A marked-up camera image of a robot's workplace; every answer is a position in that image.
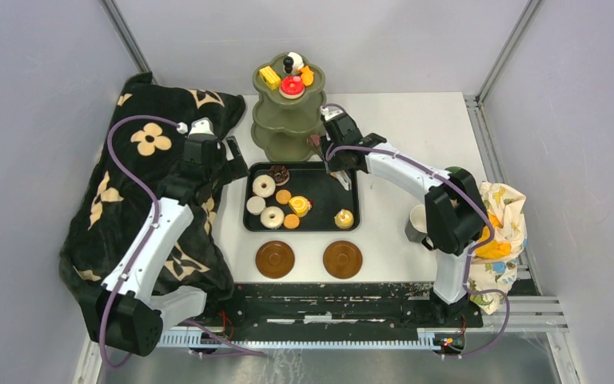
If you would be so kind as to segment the steel tongs white handle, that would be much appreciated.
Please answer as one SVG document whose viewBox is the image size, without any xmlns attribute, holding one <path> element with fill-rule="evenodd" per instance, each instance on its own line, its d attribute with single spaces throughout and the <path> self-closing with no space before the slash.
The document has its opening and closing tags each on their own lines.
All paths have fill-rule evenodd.
<svg viewBox="0 0 614 384">
<path fill-rule="evenodd" d="M 344 170 L 331 170 L 329 168 L 328 162 L 326 161 L 326 152 L 328 149 L 328 144 L 329 141 L 327 140 L 327 137 L 325 135 L 321 136 L 321 148 L 320 149 L 314 149 L 310 146 L 311 150 L 320 158 L 320 160 L 322 160 L 327 173 L 334 179 L 338 180 L 338 182 L 341 184 L 341 186 L 347 190 L 350 191 L 352 189 L 352 181 L 351 178 L 349 177 L 349 175 L 347 174 L 346 171 Z"/>
</svg>

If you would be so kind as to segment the chocolate sprinkle donut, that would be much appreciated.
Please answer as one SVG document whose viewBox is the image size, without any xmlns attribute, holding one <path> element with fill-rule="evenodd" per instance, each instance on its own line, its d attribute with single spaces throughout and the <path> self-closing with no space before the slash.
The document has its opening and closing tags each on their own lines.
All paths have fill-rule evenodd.
<svg viewBox="0 0 614 384">
<path fill-rule="evenodd" d="M 274 180 L 276 186 L 283 186 L 288 182 L 290 173 L 286 166 L 274 165 L 269 168 L 268 176 Z"/>
</svg>

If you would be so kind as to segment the yellow cream cupcake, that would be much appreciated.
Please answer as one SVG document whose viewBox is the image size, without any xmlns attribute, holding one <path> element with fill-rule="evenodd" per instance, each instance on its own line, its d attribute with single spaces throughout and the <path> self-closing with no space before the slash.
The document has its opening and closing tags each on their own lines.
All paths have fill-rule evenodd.
<svg viewBox="0 0 614 384">
<path fill-rule="evenodd" d="M 334 216 L 334 223 L 336 227 L 342 230 L 350 229 L 354 223 L 354 215 L 353 212 L 347 209 L 340 210 Z"/>
</svg>

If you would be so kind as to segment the yellow swirl roll cake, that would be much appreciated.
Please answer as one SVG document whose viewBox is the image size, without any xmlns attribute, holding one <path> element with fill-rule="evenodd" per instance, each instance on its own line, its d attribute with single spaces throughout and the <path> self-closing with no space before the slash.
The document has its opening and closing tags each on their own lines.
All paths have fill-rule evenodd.
<svg viewBox="0 0 614 384">
<path fill-rule="evenodd" d="M 303 218 L 311 210 L 312 204 L 304 196 L 293 196 L 288 202 L 293 213 L 299 218 Z"/>
</svg>

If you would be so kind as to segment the orange fish-shaped pastry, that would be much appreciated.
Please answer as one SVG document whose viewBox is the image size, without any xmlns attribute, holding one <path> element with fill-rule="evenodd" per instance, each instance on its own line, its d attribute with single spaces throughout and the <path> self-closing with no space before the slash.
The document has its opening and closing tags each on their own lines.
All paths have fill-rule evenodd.
<svg viewBox="0 0 614 384">
<path fill-rule="evenodd" d="M 309 87 L 314 83 L 314 72 L 308 65 L 304 65 L 298 70 L 301 81 L 305 87 Z"/>
</svg>

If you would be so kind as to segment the red glazed donut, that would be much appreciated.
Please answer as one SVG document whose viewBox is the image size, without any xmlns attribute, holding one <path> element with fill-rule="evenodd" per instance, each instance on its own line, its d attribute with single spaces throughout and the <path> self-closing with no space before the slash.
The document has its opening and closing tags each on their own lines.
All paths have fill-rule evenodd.
<svg viewBox="0 0 614 384">
<path fill-rule="evenodd" d="M 300 98 L 305 92 L 305 84 L 301 76 L 291 75 L 283 78 L 278 88 L 280 96 L 294 100 Z"/>
</svg>

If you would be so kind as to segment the yellow layered cake slice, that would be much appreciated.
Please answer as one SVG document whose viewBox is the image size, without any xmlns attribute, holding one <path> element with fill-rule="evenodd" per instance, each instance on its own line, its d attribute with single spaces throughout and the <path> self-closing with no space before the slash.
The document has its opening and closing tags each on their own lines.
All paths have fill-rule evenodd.
<svg viewBox="0 0 614 384">
<path fill-rule="evenodd" d="M 276 90 L 281 85 L 281 76 L 271 66 L 264 66 L 259 69 L 258 75 L 270 90 Z"/>
</svg>

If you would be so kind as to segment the white cake block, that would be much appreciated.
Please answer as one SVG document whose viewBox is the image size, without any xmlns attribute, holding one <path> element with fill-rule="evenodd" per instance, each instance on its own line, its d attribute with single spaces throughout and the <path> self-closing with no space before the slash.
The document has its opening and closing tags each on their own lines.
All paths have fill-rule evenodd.
<svg viewBox="0 0 614 384">
<path fill-rule="evenodd" d="M 305 66 L 303 57 L 296 52 L 289 52 L 283 60 L 284 69 L 287 74 L 295 74 Z"/>
</svg>

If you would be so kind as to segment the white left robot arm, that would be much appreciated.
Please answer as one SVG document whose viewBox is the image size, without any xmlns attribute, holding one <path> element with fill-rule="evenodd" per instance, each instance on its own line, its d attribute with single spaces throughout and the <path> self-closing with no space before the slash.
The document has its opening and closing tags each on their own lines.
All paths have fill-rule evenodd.
<svg viewBox="0 0 614 384">
<path fill-rule="evenodd" d="M 180 286 L 155 296 L 154 285 L 170 251 L 193 221 L 192 207 L 205 203 L 215 187 L 249 174 L 236 139 L 220 139 L 208 118 L 189 125 L 171 122 L 185 136 L 183 157 L 159 187 L 151 190 L 114 151 L 115 132 L 134 119 L 123 118 L 114 124 L 106 147 L 119 170 L 146 192 L 152 202 L 150 211 L 118 265 L 79 302 L 88 335 L 109 367 L 115 366 L 108 356 L 109 347 L 125 351 L 128 357 L 145 357 L 164 331 L 190 318 L 203 326 L 217 320 L 219 303 L 203 290 Z"/>
</svg>

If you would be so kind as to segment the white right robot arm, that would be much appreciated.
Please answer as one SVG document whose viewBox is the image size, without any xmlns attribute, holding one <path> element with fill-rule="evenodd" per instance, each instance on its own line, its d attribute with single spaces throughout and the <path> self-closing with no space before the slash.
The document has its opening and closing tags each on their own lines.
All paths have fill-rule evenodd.
<svg viewBox="0 0 614 384">
<path fill-rule="evenodd" d="M 468 301 L 468 266 L 482 246 L 489 225 L 475 178 L 466 170 L 451 172 L 427 166 L 401 153 L 379 134 L 363 135 L 338 104 L 320 108 L 325 134 L 319 139 L 328 172 L 358 170 L 383 178 L 421 200 L 428 240 L 437 253 L 437 276 L 429 308 L 439 326 L 451 326 Z"/>
</svg>

